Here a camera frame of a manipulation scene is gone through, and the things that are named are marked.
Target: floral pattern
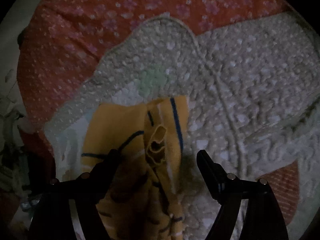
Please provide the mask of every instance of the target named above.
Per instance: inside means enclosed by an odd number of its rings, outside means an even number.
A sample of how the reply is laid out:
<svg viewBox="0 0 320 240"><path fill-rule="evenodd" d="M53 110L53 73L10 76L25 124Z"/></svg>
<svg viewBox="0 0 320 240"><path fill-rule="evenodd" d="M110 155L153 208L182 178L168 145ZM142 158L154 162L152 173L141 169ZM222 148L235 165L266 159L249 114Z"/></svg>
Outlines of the floral pattern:
<svg viewBox="0 0 320 240"><path fill-rule="evenodd" d="M284 0L42 0L20 48L17 80L37 129L92 76L105 51L168 14L195 34L286 9Z"/></svg>

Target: folded yellow shirt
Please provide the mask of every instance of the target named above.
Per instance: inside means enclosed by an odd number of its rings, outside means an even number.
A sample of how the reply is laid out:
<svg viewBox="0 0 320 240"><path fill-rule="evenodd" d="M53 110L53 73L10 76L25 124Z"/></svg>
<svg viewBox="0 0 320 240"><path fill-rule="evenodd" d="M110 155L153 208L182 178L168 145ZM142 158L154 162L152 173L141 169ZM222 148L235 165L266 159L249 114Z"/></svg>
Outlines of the folded yellow shirt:
<svg viewBox="0 0 320 240"><path fill-rule="evenodd" d="M84 140L83 171L91 171L111 149L124 157L105 198L97 204L112 239L182 240L183 213L177 198L185 96L148 104L102 104Z"/></svg>

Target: yellow garment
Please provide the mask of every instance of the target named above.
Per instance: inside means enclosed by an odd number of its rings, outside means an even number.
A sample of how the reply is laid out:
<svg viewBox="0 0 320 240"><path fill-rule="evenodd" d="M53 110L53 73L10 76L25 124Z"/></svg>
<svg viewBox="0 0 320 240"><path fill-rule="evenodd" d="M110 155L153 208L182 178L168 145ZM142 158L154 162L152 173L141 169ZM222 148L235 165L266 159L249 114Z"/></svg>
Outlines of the yellow garment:
<svg viewBox="0 0 320 240"><path fill-rule="evenodd" d="M187 119L185 96L136 106L102 104L94 113L84 140L83 171L91 171L111 149L124 157L97 204L111 238L182 240L177 190Z"/></svg>

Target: metal screw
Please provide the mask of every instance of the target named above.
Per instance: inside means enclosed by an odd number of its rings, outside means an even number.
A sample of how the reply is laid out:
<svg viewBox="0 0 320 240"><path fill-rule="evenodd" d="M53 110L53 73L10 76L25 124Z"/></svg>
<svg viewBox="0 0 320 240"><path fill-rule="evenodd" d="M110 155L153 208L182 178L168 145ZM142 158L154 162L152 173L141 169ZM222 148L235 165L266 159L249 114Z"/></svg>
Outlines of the metal screw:
<svg viewBox="0 0 320 240"><path fill-rule="evenodd" d="M228 173L227 178L233 180L236 178L236 175L234 175L233 173Z"/></svg>
<svg viewBox="0 0 320 240"><path fill-rule="evenodd" d="M268 181L267 181L266 179L264 179L264 178L260 179L259 181L260 181L260 183L263 184L263 185L268 184Z"/></svg>
<svg viewBox="0 0 320 240"><path fill-rule="evenodd" d="M88 173L88 172L82 173L80 177L81 177L81 179L88 179L88 178L90 178L90 173Z"/></svg>
<svg viewBox="0 0 320 240"><path fill-rule="evenodd" d="M51 180L50 180L50 184L51 184L51 185L54 185L54 184L56 184L56 183L58 183L58 182L59 182L58 179L51 179Z"/></svg>

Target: blue stripe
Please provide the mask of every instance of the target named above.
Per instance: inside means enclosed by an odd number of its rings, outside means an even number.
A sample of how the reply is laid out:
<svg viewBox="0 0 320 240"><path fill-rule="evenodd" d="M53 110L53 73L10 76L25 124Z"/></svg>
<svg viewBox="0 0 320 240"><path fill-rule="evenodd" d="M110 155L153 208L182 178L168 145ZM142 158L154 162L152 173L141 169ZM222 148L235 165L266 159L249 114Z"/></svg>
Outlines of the blue stripe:
<svg viewBox="0 0 320 240"><path fill-rule="evenodd" d="M92 157L104 160L108 154L82 153L81 157Z"/></svg>
<svg viewBox="0 0 320 240"><path fill-rule="evenodd" d="M118 149L119 152L121 152L124 147L126 147L134 138L136 138L139 135L144 134L144 131L136 131L134 132Z"/></svg>
<svg viewBox="0 0 320 240"><path fill-rule="evenodd" d="M151 122L151 126L153 127L155 124L153 122L152 115L151 115L150 111L148 111L148 117L149 117L149 120Z"/></svg>
<svg viewBox="0 0 320 240"><path fill-rule="evenodd" d="M179 139L180 151L182 153L183 152L183 137L182 137L182 133L181 133L181 127L180 127L180 123L179 123L179 117L178 117L178 111L177 111L177 107L176 107L176 102L174 101L174 98L170 98L170 103L171 103L171 106L172 106L174 123L176 125L177 135L178 135L178 139Z"/></svg>

